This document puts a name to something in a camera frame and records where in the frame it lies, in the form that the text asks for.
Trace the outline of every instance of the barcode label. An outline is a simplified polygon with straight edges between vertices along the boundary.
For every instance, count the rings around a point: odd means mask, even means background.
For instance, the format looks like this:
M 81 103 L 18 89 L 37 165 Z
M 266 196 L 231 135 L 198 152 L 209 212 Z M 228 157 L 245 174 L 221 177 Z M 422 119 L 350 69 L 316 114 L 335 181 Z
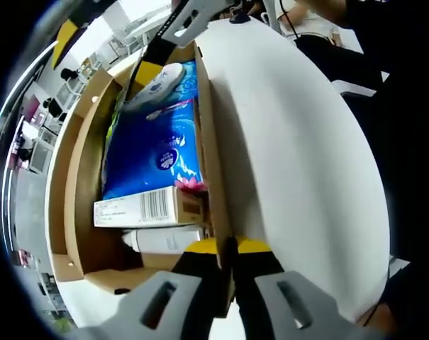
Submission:
M 167 192 L 165 189 L 140 195 L 141 220 L 161 220 L 169 217 Z
M 174 188 L 95 202 L 96 227 L 163 227 L 177 223 Z

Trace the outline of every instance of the cardboard flap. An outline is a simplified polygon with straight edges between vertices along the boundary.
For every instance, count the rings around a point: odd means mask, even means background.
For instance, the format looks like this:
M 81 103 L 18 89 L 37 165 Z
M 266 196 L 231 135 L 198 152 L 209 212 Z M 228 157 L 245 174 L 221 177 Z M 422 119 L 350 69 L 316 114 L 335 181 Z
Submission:
M 54 275 L 59 282 L 70 282 L 83 280 L 84 276 L 79 269 L 74 266 L 68 255 L 52 254 Z
M 181 255 L 141 253 L 144 267 L 171 271 Z
M 225 244 L 232 236 L 230 223 L 228 221 L 227 206 L 225 205 L 225 191 L 219 153 L 217 150 L 216 129 L 211 107 L 211 90 L 208 73 L 201 61 L 199 49 L 195 49 L 197 82 L 199 85 L 199 112 L 201 138 L 203 140 L 203 155 L 205 175 L 208 186 L 209 210 L 211 213 L 211 224 L 221 264 L 225 253 Z
M 196 143 L 197 159 L 199 160 L 200 172 L 201 172 L 202 178 L 204 179 L 206 177 L 206 165 L 205 165 L 203 141 L 201 137 L 200 110 L 199 110 L 198 101 L 195 101 L 194 103 L 194 127 L 195 127 L 195 134 L 196 134 L 195 143 Z
M 84 94 L 80 97 L 74 109 L 74 115 L 85 118 L 93 106 L 93 97 L 99 97 L 104 89 L 111 83 L 112 77 L 104 69 L 98 69 L 89 80 Z
M 50 190 L 48 191 L 48 225 L 50 250 L 54 254 L 67 253 L 64 218 L 66 178 L 69 171 L 72 150 L 74 149 L 77 135 L 83 122 L 83 119 L 78 115 L 71 115 L 67 119 L 67 127 L 62 136 L 60 147 L 55 148 L 52 156 L 55 158 L 53 171 L 48 175 L 48 185 L 50 186 Z
M 173 62 L 188 62 L 189 60 L 195 59 L 195 42 L 191 42 L 186 47 L 177 47 L 173 50 L 170 55 L 167 64 L 171 64 Z
M 98 287 L 118 295 L 128 293 L 158 271 L 160 269 L 155 268 L 137 268 L 129 271 L 106 269 L 86 274 L 85 278 Z
M 95 228 L 93 221 L 94 202 L 101 196 L 101 163 L 107 130 L 120 90 L 120 86 L 110 78 L 99 99 L 91 104 L 69 166 L 65 239 L 68 255 L 83 274 L 107 268 L 130 268 L 132 258 L 138 257 L 137 254 L 130 255 L 121 241 L 119 229 Z

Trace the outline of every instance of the white table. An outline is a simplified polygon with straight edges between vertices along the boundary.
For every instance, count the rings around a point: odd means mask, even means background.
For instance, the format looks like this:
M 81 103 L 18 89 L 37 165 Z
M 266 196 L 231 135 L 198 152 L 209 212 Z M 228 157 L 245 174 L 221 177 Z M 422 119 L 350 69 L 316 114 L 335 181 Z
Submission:
M 169 15 L 172 13 L 172 11 L 168 8 L 164 11 L 162 11 L 159 14 L 156 14 L 153 16 L 150 20 L 144 22 L 142 25 L 138 26 L 134 30 L 132 30 L 127 36 L 126 39 L 130 39 L 132 37 L 138 37 L 143 35 L 144 33 L 148 32 L 149 30 L 152 30 L 153 28 L 156 28 L 160 25 L 162 25 Z
M 210 23 L 197 43 L 213 85 L 232 226 L 265 237 L 286 270 L 357 318 L 381 294 L 389 257 L 384 190 L 357 121 L 321 72 L 258 21 Z M 58 287 L 79 326 L 104 321 L 121 299 L 84 280 Z

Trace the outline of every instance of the white wall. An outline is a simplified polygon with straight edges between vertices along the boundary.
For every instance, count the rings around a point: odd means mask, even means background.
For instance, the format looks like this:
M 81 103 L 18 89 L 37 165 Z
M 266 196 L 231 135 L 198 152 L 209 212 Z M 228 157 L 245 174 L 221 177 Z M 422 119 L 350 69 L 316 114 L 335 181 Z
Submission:
M 105 42 L 96 51 L 98 60 L 102 62 L 103 66 L 108 68 L 109 64 L 118 59 L 118 55 L 113 51 L 112 47 Z
M 112 35 L 111 28 L 104 18 L 100 16 L 88 26 L 85 33 L 72 46 L 70 53 L 78 64 L 82 64 L 87 57 L 95 53 Z
M 52 58 L 50 58 L 49 62 L 45 65 L 43 73 L 38 79 L 38 85 L 49 97 L 55 97 L 65 82 L 60 76 L 62 69 L 78 69 L 81 63 L 76 60 L 72 51 L 69 51 L 56 69 L 52 68 L 51 60 Z
M 102 18 L 104 18 L 111 30 L 123 30 L 130 23 L 128 16 L 118 1 L 115 1 L 112 6 L 106 9 L 102 14 Z
M 39 84 L 36 83 L 36 81 L 34 81 L 33 83 L 31 83 L 31 85 L 28 88 L 28 90 L 24 93 L 23 96 L 26 98 L 24 101 L 30 99 L 30 97 L 33 94 L 40 101 L 40 103 L 44 102 L 45 99 L 49 98 L 49 94 L 46 91 L 44 91 L 44 89 L 41 86 L 39 86 Z
M 134 21 L 135 19 L 145 16 L 149 12 L 153 12 L 156 9 L 160 9 L 172 3 L 171 0 L 118 0 L 118 2 L 121 7 L 123 7 L 130 21 Z

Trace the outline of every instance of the tissue package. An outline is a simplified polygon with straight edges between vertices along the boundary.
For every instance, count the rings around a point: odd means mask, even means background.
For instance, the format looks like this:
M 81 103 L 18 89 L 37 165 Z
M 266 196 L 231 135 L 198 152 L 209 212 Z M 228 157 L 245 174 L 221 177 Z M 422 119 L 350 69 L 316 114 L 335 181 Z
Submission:
M 186 101 L 191 98 L 197 98 L 197 75 L 196 63 L 194 60 L 182 63 L 184 76 L 174 90 L 165 99 L 159 103 L 144 103 L 140 106 L 141 113 L 149 113 L 161 108 L 167 108 L 171 105 Z
M 103 199 L 202 182 L 194 100 L 149 114 L 121 115 L 107 150 Z

